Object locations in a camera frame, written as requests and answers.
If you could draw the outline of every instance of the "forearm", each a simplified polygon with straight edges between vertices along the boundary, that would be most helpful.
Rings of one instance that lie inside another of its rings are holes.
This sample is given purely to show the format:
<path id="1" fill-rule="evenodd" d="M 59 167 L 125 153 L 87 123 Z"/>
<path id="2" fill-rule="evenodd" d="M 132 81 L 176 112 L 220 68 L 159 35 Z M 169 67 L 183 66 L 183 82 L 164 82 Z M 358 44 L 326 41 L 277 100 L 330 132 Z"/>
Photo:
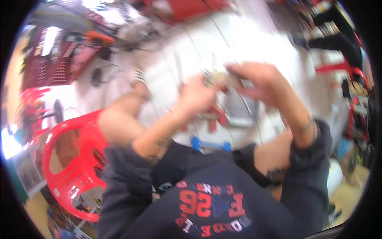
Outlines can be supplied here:
<path id="1" fill-rule="evenodd" d="M 298 96 L 292 93 L 280 111 L 289 123 L 296 144 L 300 148 L 309 147 L 317 138 L 318 128 Z"/>
<path id="2" fill-rule="evenodd" d="M 141 157 L 154 161 L 164 147 L 171 141 L 172 135 L 187 121 L 186 116 L 175 110 L 162 116 L 152 127 L 138 136 L 131 144 Z"/>

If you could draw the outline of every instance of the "man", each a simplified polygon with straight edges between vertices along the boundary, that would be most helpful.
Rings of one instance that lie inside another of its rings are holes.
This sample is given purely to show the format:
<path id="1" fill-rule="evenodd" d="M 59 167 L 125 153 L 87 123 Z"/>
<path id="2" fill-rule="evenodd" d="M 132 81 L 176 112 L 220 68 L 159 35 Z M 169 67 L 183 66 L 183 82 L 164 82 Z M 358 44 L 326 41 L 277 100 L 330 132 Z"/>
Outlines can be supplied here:
<path id="1" fill-rule="evenodd" d="M 313 120 L 274 66 L 227 68 L 254 83 L 255 88 L 237 91 L 277 107 L 288 130 L 262 146 L 204 155 L 171 136 L 207 111 L 222 87 L 206 88 L 203 76 L 192 77 L 172 111 L 147 129 L 135 119 L 150 96 L 142 73 L 136 72 L 132 92 L 99 118 L 113 144 L 105 149 L 109 165 L 98 238 L 295 239 L 322 230 L 328 212 L 329 127 Z M 278 202 L 262 187 L 282 173 Z M 152 185 L 161 194 L 154 203 Z"/>

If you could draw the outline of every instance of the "black sweatshirt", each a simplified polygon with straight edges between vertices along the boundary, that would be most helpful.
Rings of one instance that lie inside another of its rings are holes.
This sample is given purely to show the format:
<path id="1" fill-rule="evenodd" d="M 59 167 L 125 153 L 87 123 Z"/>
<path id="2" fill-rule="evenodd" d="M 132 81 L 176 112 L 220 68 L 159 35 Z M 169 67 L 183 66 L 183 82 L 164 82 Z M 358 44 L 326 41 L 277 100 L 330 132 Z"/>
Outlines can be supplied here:
<path id="1" fill-rule="evenodd" d="M 219 158 L 151 203 L 150 163 L 130 146 L 107 148 L 97 238 L 298 239 L 321 231 L 332 141 L 329 127 L 316 122 L 321 134 L 309 148 L 291 145 L 281 202 L 236 164 Z"/>

